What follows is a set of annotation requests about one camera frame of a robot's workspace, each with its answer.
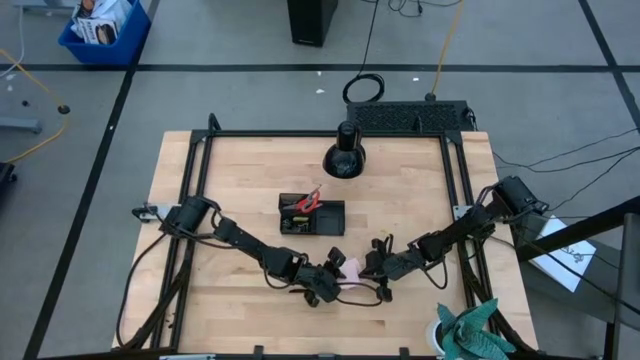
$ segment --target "black computer tower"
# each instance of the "black computer tower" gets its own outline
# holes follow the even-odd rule
[[[322,46],[338,0],[287,0],[291,40],[296,44]]]

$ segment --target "lamp shade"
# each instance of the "lamp shade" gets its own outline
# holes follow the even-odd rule
[[[324,156],[322,167],[329,175],[339,179],[352,179],[364,170],[367,155],[360,143],[362,129],[353,121],[338,126],[336,144]]]

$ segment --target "blue storage box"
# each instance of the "blue storage box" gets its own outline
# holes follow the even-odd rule
[[[128,0],[132,7],[129,17],[111,45],[85,44],[84,40],[71,31],[73,21],[58,38],[58,44],[66,46],[83,64],[128,65],[151,26],[139,0]]]

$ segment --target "wooden tabletop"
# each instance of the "wooden tabletop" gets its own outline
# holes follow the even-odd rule
[[[189,132],[165,133],[150,202],[177,202],[189,136]],[[486,133],[464,133],[463,138],[473,193],[477,195],[484,186],[497,181],[493,156]],[[437,139],[364,138],[366,167],[352,180],[332,178],[322,169],[322,157],[334,141],[216,138],[205,196],[217,201],[225,216],[258,239],[305,252],[313,263],[324,262],[329,249],[336,246],[347,258],[358,258],[364,264],[373,238],[384,239],[393,233],[395,250],[402,251],[411,240],[452,222]],[[463,203],[453,147],[451,156],[459,201]],[[191,194],[195,192],[197,167]],[[317,184],[323,185],[322,199],[346,202],[345,235],[281,235],[278,194],[309,192]],[[207,225],[200,231],[210,231],[208,221],[204,223]],[[157,223],[142,225],[135,257],[158,237],[157,229]],[[498,225],[494,235],[511,241],[506,226]],[[165,240],[147,255],[133,276],[121,327],[125,339],[135,333],[158,301],[168,244]],[[494,241],[487,241],[484,249],[499,308],[523,340],[537,347],[515,252]],[[436,289],[424,274],[415,271],[390,284],[394,295],[391,303],[364,308],[321,302],[311,308],[301,294],[269,288],[258,263],[240,251],[197,246],[179,350],[251,353],[254,345],[264,345],[270,354],[391,355],[405,346],[411,354],[435,354],[425,341],[425,328],[437,320],[437,304],[445,304],[454,312],[465,309],[455,249],[446,262],[449,285],[445,290]],[[443,282],[441,266],[430,273],[435,281]],[[340,296],[375,301],[372,292],[361,288],[344,290]],[[167,312],[163,345],[169,343],[173,312]]]

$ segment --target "yellow cable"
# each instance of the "yellow cable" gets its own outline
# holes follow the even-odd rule
[[[464,6],[464,0],[460,0],[460,5],[458,5],[458,9],[456,9],[456,16],[453,18],[453,23],[451,24],[451,28],[449,29],[449,34],[447,34],[447,39],[444,41],[444,45],[442,46],[442,51],[440,52],[440,59],[438,60],[438,70],[436,71],[436,79],[433,81],[433,87],[431,88],[431,93],[434,95],[436,93],[436,88],[438,87],[438,81],[440,80],[442,63],[444,63],[444,58],[445,58],[445,55],[447,54],[447,48],[449,47],[451,38],[453,37],[453,34],[456,32],[456,28],[458,27],[458,20],[460,20],[460,15],[462,14],[463,6]]]
[[[42,88],[42,90],[44,90],[47,94],[49,94],[49,96],[51,96],[51,98],[53,99],[53,101],[58,105],[58,107],[61,106],[66,106],[64,104],[64,102],[62,100],[60,100],[60,98],[51,90],[49,90],[49,88],[47,88],[43,83],[41,83],[38,79],[36,79],[33,75],[31,75],[31,73],[29,73],[27,70],[25,70],[25,68],[22,67],[22,65],[20,65],[20,63],[18,63],[11,55],[9,55],[4,49],[0,49],[0,54],[2,54],[4,57],[6,57],[9,61],[11,61],[18,69],[20,69],[20,71],[22,71],[31,81],[33,81],[34,83],[36,83],[36,85],[40,86]],[[63,122],[62,122],[62,127],[60,128],[60,130],[58,130],[58,132],[56,132],[55,134],[53,134],[53,136],[45,139],[43,142],[41,142],[40,144],[32,147],[31,149],[23,152],[22,154],[12,157],[11,159],[7,160],[7,163],[14,163],[18,160],[22,160],[25,157],[31,155],[31,153],[35,152],[36,150],[40,149],[41,147],[47,145],[48,143],[52,142],[53,140],[57,139],[58,137],[60,137],[60,135],[62,135],[62,133],[67,129],[67,127],[69,126],[69,120],[70,117],[68,114],[63,114]]]

